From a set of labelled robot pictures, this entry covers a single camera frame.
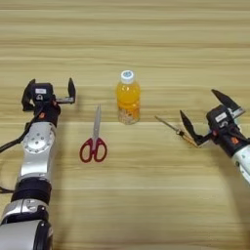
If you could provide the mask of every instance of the red scissors handle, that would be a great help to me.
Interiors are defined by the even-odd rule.
[[[103,146],[103,147],[104,147],[104,155],[103,155],[103,157],[98,158],[98,150],[99,150],[100,146]],[[87,149],[85,149],[86,147],[89,148],[89,149],[88,149],[88,150],[89,150],[89,156],[88,156],[88,158],[85,158],[85,157],[83,156],[83,151],[84,151],[84,150],[87,150]],[[97,143],[96,143],[96,148],[93,149],[93,139],[90,138],[90,139],[89,139],[88,141],[86,141],[86,143],[81,147],[79,154],[80,154],[81,160],[82,160],[84,163],[90,162],[90,161],[92,160],[93,156],[94,156],[94,159],[95,159],[96,162],[102,162],[102,161],[105,159],[105,157],[106,157],[106,154],[107,154],[107,147],[106,147],[105,142],[104,142],[101,138],[98,138],[98,139],[97,139]]]
[[[104,147],[104,155],[103,155],[103,157],[98,158],[98,150],[99,150],[100,146]],[[102,162],[105,159],[106,154],[107,154],[106,144],[105,144],[105,142],[101,138],[98,138],[96,149],[94,150],[94,159],[95,159],[95,161],[96,162]]]
[[[89,148],[88,149],[89,150],[89,157],[88,158],[84,158],[84,156],[83,156],[83,150],[87,150],[87,149],[85,149],[86,147]],[[86,141],[84,143],[84,145],[81,147],[80,152],[79,152],[80,158],[84,163],[88,163],[92,160],[92,155],[93,155],[92,148],[93,148],[93,139],[90,138],[88,141]]]

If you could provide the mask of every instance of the black robot arm segment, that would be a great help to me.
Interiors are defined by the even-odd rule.
[[[250,184],[250,140],[242,135],[235,121],[245,110],[229,96],[217,90],[212,90],[212,92],[221,104],[206,115],[210,132],[206,136],[197,135],[190,120],[181,112],[183,123],[198,145],[210,139],[219,145],[239,167],[240,173]]]

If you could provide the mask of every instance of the orange liquid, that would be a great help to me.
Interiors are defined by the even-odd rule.
[[[133,124],[140,119],[140,85],[119,82],[116,88],[118,119],[124,124]]]

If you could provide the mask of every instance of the scissors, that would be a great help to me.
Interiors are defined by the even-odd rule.
[[[96,112],[96,118],[94,123],[94,131],[93,131],[93,137],[87,140],[83,146],[80,149],[80,158],[84,163],[88,163],[94,158],[96,162],[102,162],[107,154],[107,147],[105,142],[99,137],[99,131],[100,131],[100,123],[101,123],[101,106],[98,105],[97,112]],[[104,155],[103,157],[99,157],[98,151],[100,149],[100,146],[104,148]],[[89,156],[88,158],[85,158],[83,155],[83,152],[85,150],[89,150]]]

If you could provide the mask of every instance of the scissor blade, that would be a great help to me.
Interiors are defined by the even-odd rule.
[[[169,128],[173,129],[175,132],[179,132],[179,131],[180,131],[178,128],[176,128],[176,127],[174,127],[173,125],[171,125],[170,123],[164,121],[164,120],[161,119],[160,117],[158,117],[158,116],[156,116],[156,115],[155,115],[154,117],[155,117],[158,121],[160,121],[160,122],[164,123],[165,125],[167,125]]]
[[[93,149],[96,148],[96,142],[99,138],[99,131],[100,131],[100,123],[101,123],[101,106],[98,105],[97,112],[96,112],[96,118],[94,123],[94,131],[93,131]]]

